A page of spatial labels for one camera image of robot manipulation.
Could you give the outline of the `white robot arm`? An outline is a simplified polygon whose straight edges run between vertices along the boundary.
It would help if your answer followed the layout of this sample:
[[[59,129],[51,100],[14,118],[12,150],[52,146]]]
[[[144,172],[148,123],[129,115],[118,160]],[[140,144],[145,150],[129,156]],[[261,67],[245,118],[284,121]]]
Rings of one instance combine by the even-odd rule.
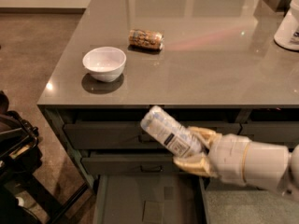
[[[283,198],[299,201],[298,150],[254,142],[246,136],[222,135],[191,127],[196,138],[206,141],[208,153],[188,158],[175,157],[179,169],[204,177],[215,177],[226,184],[253,186]]]

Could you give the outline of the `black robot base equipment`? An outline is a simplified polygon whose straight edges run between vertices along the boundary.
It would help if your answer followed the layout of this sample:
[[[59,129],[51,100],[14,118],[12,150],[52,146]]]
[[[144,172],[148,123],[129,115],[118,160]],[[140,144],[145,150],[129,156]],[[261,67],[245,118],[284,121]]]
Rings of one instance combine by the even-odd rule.
[[[46,224],[56,224],[88,187],[83,184],[65,204],[60,205],[33,176],[33,172],[42,164],[38,128],[23,119],[18,112],[8,110],[8,107],[9,100],[0,91],[0,222],[42,224],[34,213],[24,207],[24,200],[5,187],[7,182],[15,179],[50,212],[50,220]]]

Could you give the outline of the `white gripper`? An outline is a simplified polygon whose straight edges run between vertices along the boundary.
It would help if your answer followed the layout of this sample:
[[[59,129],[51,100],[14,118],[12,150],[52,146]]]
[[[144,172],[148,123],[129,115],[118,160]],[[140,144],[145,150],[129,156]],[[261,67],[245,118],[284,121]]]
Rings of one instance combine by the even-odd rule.
[[[174,157],[181,170],[203,177],[218,177],[227,184],[245,186],[243,166],[250,140],[235,134],[222,135],[208,128],[190,126],[188,130],[209,149],[208,156],[200,153],[187,158]]]

